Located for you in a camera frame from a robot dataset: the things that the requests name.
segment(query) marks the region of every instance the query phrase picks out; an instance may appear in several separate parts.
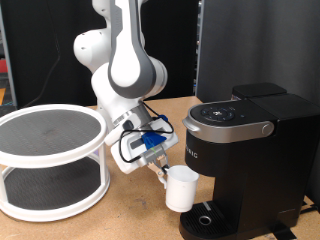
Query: single-serve coffee machine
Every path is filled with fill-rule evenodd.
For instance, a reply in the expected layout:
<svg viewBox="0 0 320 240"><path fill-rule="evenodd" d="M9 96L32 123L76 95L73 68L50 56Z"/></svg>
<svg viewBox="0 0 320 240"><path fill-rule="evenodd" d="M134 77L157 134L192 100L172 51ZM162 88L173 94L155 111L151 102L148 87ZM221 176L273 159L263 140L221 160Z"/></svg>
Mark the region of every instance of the single-serve coffee machine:
<svg viewBox="0 0 320 240"><path fill-rule="evenodd" d="M244 240L297 224L319 141L320 108L273 84L238 86L183 120L186 163L215 177L213 199L181 214L184 239Z"/></svg>

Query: wooden table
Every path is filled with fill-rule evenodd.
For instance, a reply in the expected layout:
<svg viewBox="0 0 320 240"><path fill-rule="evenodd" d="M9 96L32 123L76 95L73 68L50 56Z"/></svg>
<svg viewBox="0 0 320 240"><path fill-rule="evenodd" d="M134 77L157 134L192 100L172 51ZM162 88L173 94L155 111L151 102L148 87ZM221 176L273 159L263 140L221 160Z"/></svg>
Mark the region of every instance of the wooden table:
<svg viewBox="0 0 320 240"><path fill-rule="evenodd" d="M165 114L175 128L180 142L169 149L170 165L184 164L186 129L182 119L188 109L201 103L196 97L154 100L148 104L156 112ZM180 214L165 204L165 190L155 174L147 167L126 175L112 159L107 148L107 165L111 184L106 195L89 210L56 222L29 223L0 213L0 239L163 239L181 240ZM195 202L212 198L214 178L201 176ZM320 215L310 212L301 215L292 228L299 240L320 239ZM255 238L275 239L272 234Z"/></svg>

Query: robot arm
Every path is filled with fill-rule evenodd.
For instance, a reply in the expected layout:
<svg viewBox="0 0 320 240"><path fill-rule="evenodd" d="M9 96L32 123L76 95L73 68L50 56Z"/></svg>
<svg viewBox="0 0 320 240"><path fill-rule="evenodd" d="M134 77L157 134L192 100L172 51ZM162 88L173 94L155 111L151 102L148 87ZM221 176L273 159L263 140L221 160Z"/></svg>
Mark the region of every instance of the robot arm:
<svg viewBox="0 0 320 240"><path fill-rule="evenodd" d="M128 174L147 165L165 183L165 151L178 137L165 117L152 118L142 102L161 92L167 82L164 65L143 48L143 2L93 0L95 10L106 19L106 37L92 37L101 30L79 35L74 50L78 60L93 72L92 87L109 127L105 142L112 146L119 168Z"/></svg>

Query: drip tray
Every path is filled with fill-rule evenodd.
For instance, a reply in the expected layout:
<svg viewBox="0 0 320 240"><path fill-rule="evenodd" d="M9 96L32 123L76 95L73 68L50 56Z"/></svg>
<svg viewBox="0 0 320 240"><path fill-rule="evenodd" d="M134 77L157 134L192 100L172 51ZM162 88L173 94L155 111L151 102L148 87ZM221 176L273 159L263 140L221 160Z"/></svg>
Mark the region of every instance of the drip tray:
<svg viewBox="0 0 320 240"><path fill-rule="evenodd" d="M100 165L85 157L51 168L15 168L4 183L8 202L16 207L59 209L87 198L100 187Z"/></svg>
<svg viewBox="0 0 320 240"><path fill-rule="evenodd" d="M220 238L227 240L229 238L226 236L235 233L212 201L195 204L189 212L182 213L179 230L186 240Z"/></svg>

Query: white mug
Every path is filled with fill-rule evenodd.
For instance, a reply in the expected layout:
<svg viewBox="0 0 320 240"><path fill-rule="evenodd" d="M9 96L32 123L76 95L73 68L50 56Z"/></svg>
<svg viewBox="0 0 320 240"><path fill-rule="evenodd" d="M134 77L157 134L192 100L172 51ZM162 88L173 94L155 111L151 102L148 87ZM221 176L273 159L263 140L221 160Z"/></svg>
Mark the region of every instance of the white mug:
<svg viewBox="0 0 320 240"><path fill-rule="evenodd" d="M175 212L191 210L199 174L189 167L176 165L167 170L166 205Z"/></svg>

